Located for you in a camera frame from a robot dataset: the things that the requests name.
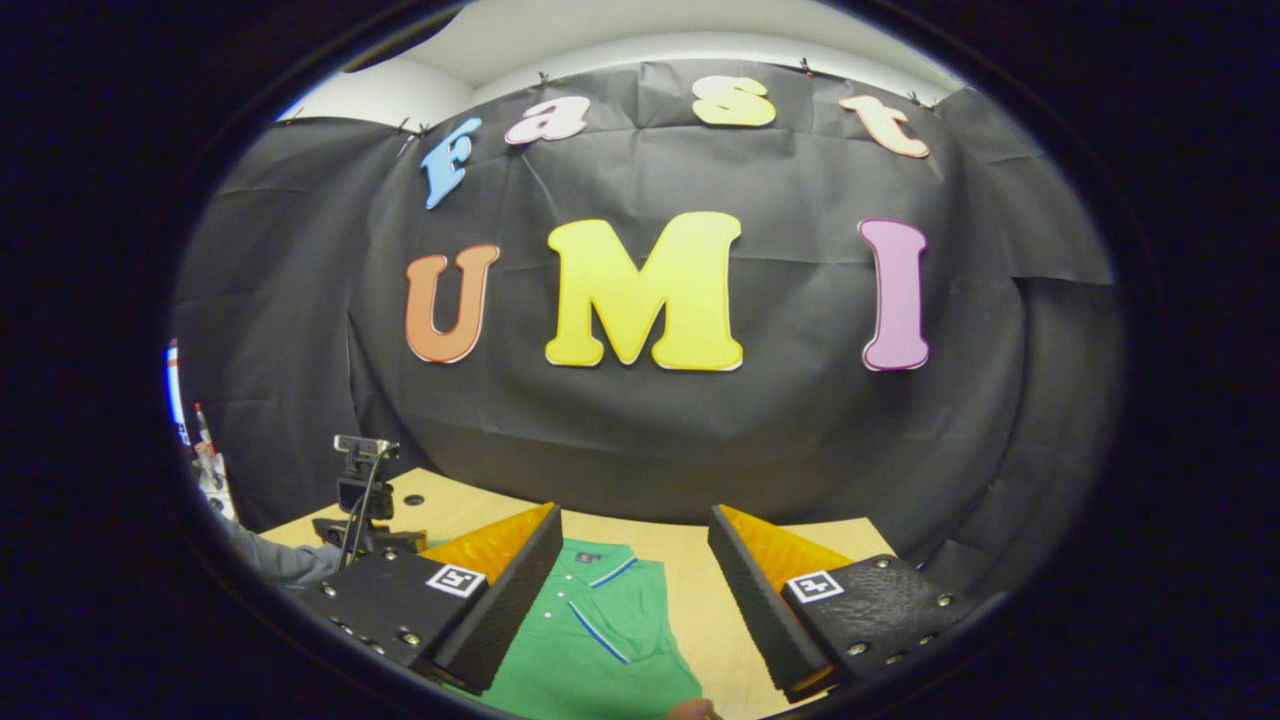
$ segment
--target person's arm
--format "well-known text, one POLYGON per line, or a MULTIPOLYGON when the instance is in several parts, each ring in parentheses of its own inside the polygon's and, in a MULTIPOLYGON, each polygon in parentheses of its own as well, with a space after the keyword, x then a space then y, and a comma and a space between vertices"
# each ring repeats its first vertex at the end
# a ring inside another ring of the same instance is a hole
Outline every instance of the person's arm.
POLYGON ((259 537, 220 512, 214 515, 246 562, 274 584, 305 589, 338 571, 342 551, 337 546, 288 547, 259 537))

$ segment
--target ceiling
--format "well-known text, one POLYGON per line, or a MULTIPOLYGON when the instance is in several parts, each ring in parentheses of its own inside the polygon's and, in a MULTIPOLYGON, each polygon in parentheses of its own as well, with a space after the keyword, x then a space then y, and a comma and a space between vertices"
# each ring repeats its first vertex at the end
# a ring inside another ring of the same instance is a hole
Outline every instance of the ceiling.
POLYGON ((480 87, 582 47, 675 32, 772 35, 860 55, 938 87, 960 85, 908 45, 814 0, 476 0, 404 56, 480 87))

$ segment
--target wooden table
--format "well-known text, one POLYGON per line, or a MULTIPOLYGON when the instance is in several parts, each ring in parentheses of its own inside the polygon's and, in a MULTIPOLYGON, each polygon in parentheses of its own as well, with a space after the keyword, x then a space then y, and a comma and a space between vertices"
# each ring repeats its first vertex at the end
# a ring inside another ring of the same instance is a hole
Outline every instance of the wooden table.
MULTIPOLYGON (((431 542, 461 536, 535 505, 426 470, 411 470, 390 483, 396 488, 396 514, 387 525, 393 532, 425 529, 431 542), (410 495, 421 495, 425 502, 404 505, 410 495)), ((289 546, 317 547, 321 539, 311 527, 312 518, 346 519, 346 515, 333 505, 262 533, 262 537, 289 546)), ((628 544, 636 557, 663 564, 671 630, 681 655, 701 683, 704 696, 716 702, 724 720, 754 720, 794 707, 769 680, 764 659, 751 642, 707 544, 705 527, 639 523, 567 510, 562 511, 562 523, 567 538, 628 544)), ((865 518, 786 525, 786 529, 852 561, 892 553, 865 518)))

